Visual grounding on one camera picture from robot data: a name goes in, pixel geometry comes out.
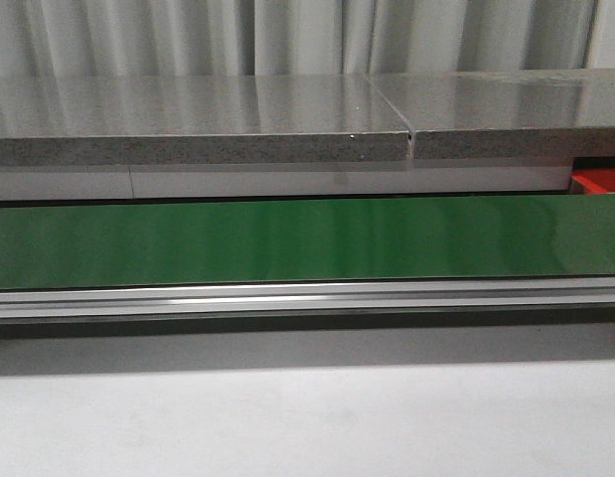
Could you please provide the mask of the grey stone slab left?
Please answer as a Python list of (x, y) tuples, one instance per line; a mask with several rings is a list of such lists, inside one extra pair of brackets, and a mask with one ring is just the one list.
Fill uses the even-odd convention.
[(357, 76), (0, 79), (0, 167), (400, 162)]

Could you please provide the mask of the grey stone slab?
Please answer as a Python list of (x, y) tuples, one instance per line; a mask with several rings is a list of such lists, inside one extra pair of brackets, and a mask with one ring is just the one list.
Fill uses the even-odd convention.
[(357, 76), (0, 79), (0, 167), (400, 162)]
[(615, 69), (388, 74), (415, 160), (615, 156)]

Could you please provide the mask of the grey stone slab right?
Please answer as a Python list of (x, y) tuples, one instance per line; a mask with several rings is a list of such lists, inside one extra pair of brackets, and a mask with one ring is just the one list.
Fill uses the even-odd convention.
[(615, 69), (388, 74), (415, 160), (615, 156)]

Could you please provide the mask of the green conveyor belt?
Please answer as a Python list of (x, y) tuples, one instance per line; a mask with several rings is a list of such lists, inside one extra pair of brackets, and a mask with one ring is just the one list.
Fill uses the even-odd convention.
[(615, 194), (0, 208), (0, 290), (615, 275)]

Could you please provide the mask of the red plastic bin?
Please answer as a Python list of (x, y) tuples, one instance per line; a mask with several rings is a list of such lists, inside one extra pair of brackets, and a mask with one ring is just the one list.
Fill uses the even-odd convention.
[(570, 190), (583, 195), (615, 193), (615, 168), (575, 170)]

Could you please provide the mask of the white panel under slabs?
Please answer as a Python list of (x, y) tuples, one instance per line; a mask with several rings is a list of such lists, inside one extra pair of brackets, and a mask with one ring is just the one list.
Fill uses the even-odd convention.
[(0, 201), (438, 194), (567, 189), (571, 168), (0, 168)]

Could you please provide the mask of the white pleated curtain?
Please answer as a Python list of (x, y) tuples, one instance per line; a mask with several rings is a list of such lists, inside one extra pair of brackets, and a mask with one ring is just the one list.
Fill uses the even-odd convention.
[(615, 1), (0, 1), (0, 78), (615, 68)]

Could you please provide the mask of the aluminium conveyor side rail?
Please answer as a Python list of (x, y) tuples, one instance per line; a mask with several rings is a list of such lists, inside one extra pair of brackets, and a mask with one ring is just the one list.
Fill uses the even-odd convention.
[(215, 284), (0, 292), (0, 323), (615, 305), (615, 276)]

